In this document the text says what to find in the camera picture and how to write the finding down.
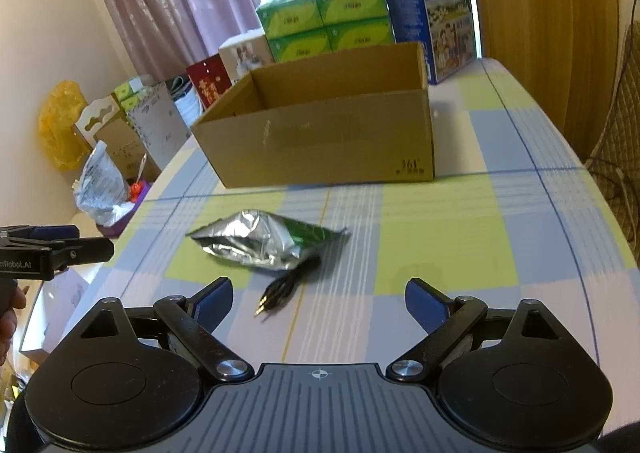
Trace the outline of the person's left hand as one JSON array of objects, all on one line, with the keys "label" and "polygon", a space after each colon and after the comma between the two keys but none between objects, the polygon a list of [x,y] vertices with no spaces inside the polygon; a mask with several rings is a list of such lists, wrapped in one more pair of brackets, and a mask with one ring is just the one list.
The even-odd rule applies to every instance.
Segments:
[{"label": "person's left hand", "polygon": [[6,362],[6,356],[11,348],[12,338],[17,329],[17,311],[26,307],[25,292],[15,286],[9,309],[4,311],[0,319],[1,348],[0,365]]}]

